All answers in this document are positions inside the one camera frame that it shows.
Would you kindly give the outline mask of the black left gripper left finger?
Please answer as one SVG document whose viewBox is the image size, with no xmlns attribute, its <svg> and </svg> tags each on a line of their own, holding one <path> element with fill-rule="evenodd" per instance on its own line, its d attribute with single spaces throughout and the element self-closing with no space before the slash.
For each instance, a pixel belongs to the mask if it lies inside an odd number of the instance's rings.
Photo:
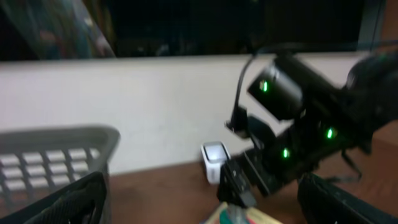
<svg viewBox="0 0 398 224">
<path fill-rule="evenodd" d="M 92 172 L 33 204 L 1 218 L 1 224 L 97 224 L 107 197 L 102 172 Z"/>
</svg>

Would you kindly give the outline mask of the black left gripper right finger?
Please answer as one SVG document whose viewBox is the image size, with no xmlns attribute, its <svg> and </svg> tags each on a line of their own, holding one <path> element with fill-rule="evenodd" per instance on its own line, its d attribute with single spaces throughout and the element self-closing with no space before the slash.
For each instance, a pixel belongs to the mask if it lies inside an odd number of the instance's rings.
<svg viewBox="0 0 398 224">
<path fill-rule="evenodd" d="M 397 217 L 313 173 L 299 180 L 297 200 L 308 224 L 397 224 Z"/>
</svg>

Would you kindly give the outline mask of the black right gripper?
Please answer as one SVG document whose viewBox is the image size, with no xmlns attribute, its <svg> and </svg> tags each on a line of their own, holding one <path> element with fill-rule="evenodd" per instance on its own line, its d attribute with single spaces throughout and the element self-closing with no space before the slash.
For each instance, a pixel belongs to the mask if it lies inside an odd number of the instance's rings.
<svg viewBox="0 0 398 224">
<path fill-rule="evenodd" d="M 264 196 L 272 195 L 317 169 L 321 160 L 354 145 L 334 124 L 309 116 L 295 118 L 279 135 L 248 116 L 248 134 L 253 147 L 221 166 L 217 190 L 220 202 L 243 208 L 257 205 L 252 186 Z"/>
</svg>

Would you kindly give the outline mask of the yellow snack bag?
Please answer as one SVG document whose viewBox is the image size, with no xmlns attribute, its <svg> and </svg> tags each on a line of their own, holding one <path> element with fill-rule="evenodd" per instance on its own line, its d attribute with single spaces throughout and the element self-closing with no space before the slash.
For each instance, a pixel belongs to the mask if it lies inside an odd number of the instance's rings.
<svg viewBox="0 0 398 224">
<path fill-rule="evenodd" d="M 282 224 L 270 215 L 256 208 L 242 208 L 237 205 L 220 203 L 202 224 Z"/>
</svg>

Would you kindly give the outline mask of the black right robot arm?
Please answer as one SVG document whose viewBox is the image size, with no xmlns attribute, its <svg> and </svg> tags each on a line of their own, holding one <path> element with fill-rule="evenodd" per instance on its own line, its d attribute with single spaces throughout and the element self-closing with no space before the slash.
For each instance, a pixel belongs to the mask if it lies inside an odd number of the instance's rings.
<svg viewBox="0 0 398 224">
<path fill-rule="evenodd" d="M 370 154 L 373 134 L 397 119 L 397 52 L 360 60 L 341 88 L 294 55 L 277 54 L 248 93 L 290 125 L 276 134 L 234 102 L 226 127 L 253 146 L 223 164 L 217 197 L 242 207 L 257 204 L 253 187 L 273 195 L 336 152 L 357 147 Z"/>
</svg>

